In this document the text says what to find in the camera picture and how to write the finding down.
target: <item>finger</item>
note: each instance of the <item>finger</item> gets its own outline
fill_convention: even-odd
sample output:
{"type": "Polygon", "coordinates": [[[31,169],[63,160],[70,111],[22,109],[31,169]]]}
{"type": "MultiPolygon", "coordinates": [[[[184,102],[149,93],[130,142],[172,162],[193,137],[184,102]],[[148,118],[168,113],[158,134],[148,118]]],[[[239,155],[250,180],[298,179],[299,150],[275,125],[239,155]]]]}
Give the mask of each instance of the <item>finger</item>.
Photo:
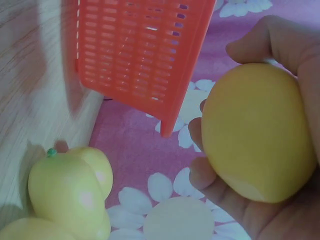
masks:
{"type": "Polygon", "coordinates": [[[203,110],[204,110],[204,107],[205,107],[205,104],[206,104],[206,100],[207,100],[207,99],[203,100],[203,101],[200,103],[200,111],[201,111],[201,112],[203,112],[203,110]]]}
{"type": "Polygon", "coordinates": [[[300,65],[298,79],[315,152],[320,163],[320,39],[318,56],[300,65]]]}
{"type": "Polygon", "coordinates": [[[252,239],[258,239],[280,212],[284,203],[268,204],[248,200],[231,189],[212,169],[207,158],[196,158],[190,165],[189,180],[211,202],[239,222],[252,239]]]}
{"type": "Polygon", "coordinates": [[[192,141],[198,146],[198,148],[203,152],[204,146],[202,144],[202,135],[201,135],[201,117],[193,119],[189,125],[189,132],[192,141]]]}
{"type": "Polygon", "coordinates": [[[317,31],[278,16],[263,17],[243,38],[227,45],[238,63],[275,59],[294,75],[316,44],[317,31]]]}

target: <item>orange plastic basket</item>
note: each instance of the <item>orange plastic basket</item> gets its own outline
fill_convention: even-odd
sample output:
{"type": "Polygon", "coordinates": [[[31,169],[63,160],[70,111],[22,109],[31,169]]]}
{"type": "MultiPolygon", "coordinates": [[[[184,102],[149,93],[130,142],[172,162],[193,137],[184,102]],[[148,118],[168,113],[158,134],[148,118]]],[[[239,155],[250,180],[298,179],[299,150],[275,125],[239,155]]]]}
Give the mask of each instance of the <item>orange plastic basket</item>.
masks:
{"type": "Polygon", "coordinates": [[[82,84],[175,126],[215,0],[80,0],[82,84]]]}

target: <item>wooden floor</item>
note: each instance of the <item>wooden floor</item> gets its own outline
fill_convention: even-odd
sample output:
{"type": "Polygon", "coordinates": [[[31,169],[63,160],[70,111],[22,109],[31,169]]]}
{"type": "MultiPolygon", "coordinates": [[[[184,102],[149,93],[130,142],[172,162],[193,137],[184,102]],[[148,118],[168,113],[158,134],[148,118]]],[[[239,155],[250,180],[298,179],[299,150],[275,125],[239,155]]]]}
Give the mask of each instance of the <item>wooden floor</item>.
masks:
{"type": "Polygon", "coordinates": [[[102,96],[75,73],[78,0],[0,0],[0,229],[31,212],[32,164],[87,145],[102,96]]]}

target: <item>pale yellow fruit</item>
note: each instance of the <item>pale yellow fruit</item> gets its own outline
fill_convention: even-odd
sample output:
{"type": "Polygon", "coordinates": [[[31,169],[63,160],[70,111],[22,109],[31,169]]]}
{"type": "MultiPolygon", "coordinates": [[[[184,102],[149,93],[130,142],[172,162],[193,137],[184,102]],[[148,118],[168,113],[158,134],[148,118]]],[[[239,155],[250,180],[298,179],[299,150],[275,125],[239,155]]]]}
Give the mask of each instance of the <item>pale yellow fruit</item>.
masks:
{"type": "Polygon", "coordinates": [[[95,176],[100,183],[103,197],[106,199],[112,189],[114,176],[107,156],[94,147],[75,147],[68,151],[83,159],[95,172],[95,176]]]}
{"type": "Polygon", "coordinates": [[[269,64],[237,66],[215,84],[202,141],[217,174],[255,201],[289,198],[317,165],[296,79],[269,64]]]}
{"type": "Polygon", "coordinates": [[[105,212],[105,216],[103,218],[102,224],[100,228],[96,232],[96,234],[90,239],[83,240],[108,240],[111,232],[110,218],[107,212],[105,212]]]}
{"type": "Polygon", "coordinates": [[[90,239],[105,214],[105,199],[91,167],[77,156],[57,153],[31,169],[28,190],[35,214],[76,238],[90,239]]]}
{"type": "Polygon", "coordinates": [[[53,222],[40,218],[22,218],[0,231],[0,240],[75,240],[53,222]]]}

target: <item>plastic lemon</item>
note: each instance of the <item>plastic lemon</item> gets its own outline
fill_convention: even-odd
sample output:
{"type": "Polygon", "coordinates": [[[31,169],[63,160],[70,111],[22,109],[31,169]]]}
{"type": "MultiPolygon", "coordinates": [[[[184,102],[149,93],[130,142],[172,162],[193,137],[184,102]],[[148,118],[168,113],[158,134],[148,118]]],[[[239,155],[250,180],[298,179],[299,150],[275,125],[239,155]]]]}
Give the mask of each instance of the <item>plastic lemon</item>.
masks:
{"type": "Polygon", "coordinates": [[[0,240],[75,240],[63,228],[40,218],[22,218],[0,231],[0,240]]]}
{"type": "Polygon", "coordinates": [[[35,214],[76,238],[91,239],[105,214],[105,199],[91,167],[77,156],[48,151],[31,169],[28,190],[35,214]]]}
{"type": "Polygon", "coordinates": [[[215,84],[202,141],[217,174],[255,201],[291,197],[317,165],[296,79],[269,64],[237,66],[215,84]]]}
{"type": "Polygon", "coordinates": [[[111,192],[114,180],[112,168],[106,155],[94,147],[76,147],[70,149],[68,153],[83,159],[90,165],[100,183],[103,197],[106,199],[111,192]]]}
{"type": "Polygon", "coordinates": [[[83,239],[83,240],[108,240],[111,232],[111,224],[110,218],[107,212],[105,212],[105,216],[102,220],[102,224],[100,228],[96,232],[96,234],[90,239],[83,239]]]}

